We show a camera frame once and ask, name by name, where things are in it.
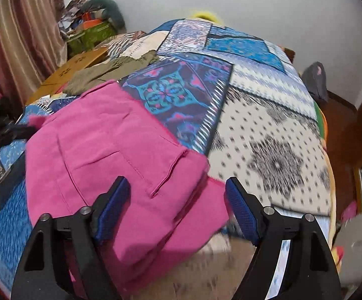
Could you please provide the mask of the yellow foam headboard pad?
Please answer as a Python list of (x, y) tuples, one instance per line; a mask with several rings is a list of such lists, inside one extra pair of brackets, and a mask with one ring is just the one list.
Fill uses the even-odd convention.
[(205, 20), (220, 26), (224, 25), (222, 20), (218, 18), (217, 15), (215, 15), (215, 13), (212, 13), (210, 11), (196, 11), (195, 13), (190, 15), (190, 18)]

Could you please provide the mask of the striped brown curtain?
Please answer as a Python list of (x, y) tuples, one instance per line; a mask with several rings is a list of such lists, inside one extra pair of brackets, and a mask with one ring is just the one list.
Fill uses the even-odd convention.
[(15, 113), (67, 61), (64, 8), (65, 0), (0, 0), (0, 93)]

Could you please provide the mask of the grey green long pillow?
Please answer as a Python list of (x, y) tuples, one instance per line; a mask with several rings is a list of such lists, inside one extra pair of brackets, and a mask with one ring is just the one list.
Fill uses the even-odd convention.
[(80, 9), (82, 14), (90, 11), (102, 10), (102, 19), (110, 20), (116, 30), (125, 28), (126, 23), (117, 3), (113, 0), (88, 0)]

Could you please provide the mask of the grey backpack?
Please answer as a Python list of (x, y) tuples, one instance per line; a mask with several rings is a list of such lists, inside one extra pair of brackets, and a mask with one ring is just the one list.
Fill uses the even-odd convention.
[(319, 103), (329, 101), (326, 86), (326, 71), (321, 62), (314, 62), (304, 70), (301, 79), (312, 98)]

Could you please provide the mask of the orange striped blanket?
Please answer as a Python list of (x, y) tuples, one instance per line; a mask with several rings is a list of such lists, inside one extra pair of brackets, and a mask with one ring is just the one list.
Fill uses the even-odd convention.
[(145, 36), (145, 31), (128, 32), (118, 34), (114, 39), (108, 43), (108, 57), (112, 60), (120, 56), (134, 41)]

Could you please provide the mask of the blue patchwork bed quilt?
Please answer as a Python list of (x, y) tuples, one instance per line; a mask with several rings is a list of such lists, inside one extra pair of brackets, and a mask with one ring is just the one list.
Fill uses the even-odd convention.
[(284, 50), (198, 19), (170, 20), (120, 56), (159, 60), (81, 95), (42, 97), (20, 123), (38, 130), (0, 150), (0, 287), (10, 293), (43, 213), (90, 206), (130, 184), (109, 274), (130, 299), (229, 299), (252, 258), (226, 208), (236, 177), (264, 206), (312, 213), (335, 231), (325, 124)]

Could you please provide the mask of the wooden lap desk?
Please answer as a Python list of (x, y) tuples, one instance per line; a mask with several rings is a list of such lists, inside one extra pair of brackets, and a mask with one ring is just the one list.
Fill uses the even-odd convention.
[(107, 47), (99, 47), (73, 56), (69, 61), (43, 81), (43, 83), (41, 83), (36, 92), (34, 92), (34, 94), (32, 94), (26, 101), (26, 105), (32, 104), (34, 101), (43, 96), (59, 92), (77, 71), (102, 62), (102, 60), (107, 57), (108, 50), (109, 48)]

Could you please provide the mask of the green storage bag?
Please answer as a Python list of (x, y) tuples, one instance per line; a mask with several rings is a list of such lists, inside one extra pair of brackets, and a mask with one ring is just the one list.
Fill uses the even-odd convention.
[(71, 36), (67, 41), (67, 52), (73, 57), (96, 48), (104, 40), (117, 35), (117, 30), (109, 22), (101, 22)]

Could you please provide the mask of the olive green garment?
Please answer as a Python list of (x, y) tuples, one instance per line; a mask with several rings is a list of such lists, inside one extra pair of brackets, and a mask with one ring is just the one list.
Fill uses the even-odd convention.
[(109, 80), (121, 80), (157, 62), (156, 51), (150, 50), (138, 59), (130, 56), (120, 56), (107, 63), (101, 63), (76, 71), (65, 85), (63, 93), (70, 96), (80, 96), (82, 93)]

